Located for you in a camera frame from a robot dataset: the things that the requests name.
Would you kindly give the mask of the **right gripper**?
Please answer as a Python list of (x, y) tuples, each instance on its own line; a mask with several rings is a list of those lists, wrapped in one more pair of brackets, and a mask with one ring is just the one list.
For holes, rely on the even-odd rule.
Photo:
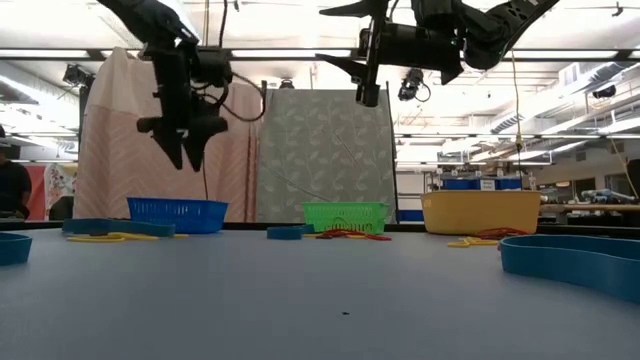
[(325, 61), (346, 72), (357, 85), (356, 101), (367, 107), (378, 105), (377, 77), (382, 65), (404, 66), (408, 69), (401, 80), (398, 99), (410, 101), (425, 89), (423, 72), (436, 70), (446, 81), (457, 77), (462, 67), (455, 33), (443, 33), (421, 26), (398, 24), (390, 19), (386, 1), (357, 2), (322, 9), (324, 16), (370, 18), (369, 26), (360, 31), (358, 55), (363, 64), (347, 58), (316, 53)]

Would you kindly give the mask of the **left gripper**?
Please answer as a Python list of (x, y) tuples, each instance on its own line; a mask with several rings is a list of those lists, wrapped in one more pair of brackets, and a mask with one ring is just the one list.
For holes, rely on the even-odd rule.
[[(149, 45), (143, 56), (153, 66), (157, 84), (153, 97), (160, 101), (161, 114), (139, 119), (137, 130), (154, 131), (154, 141), (181, 170), (182, 138), (175, 132), (219, 121), (220, 108), (228, 96), (228, 52), (219, 47), (200, 49), (193, 44), (172, 49)], [(206, 145), (214, 136), (190, 132), (184, 139), (184, 150), (195, 172), (201, 170)]]

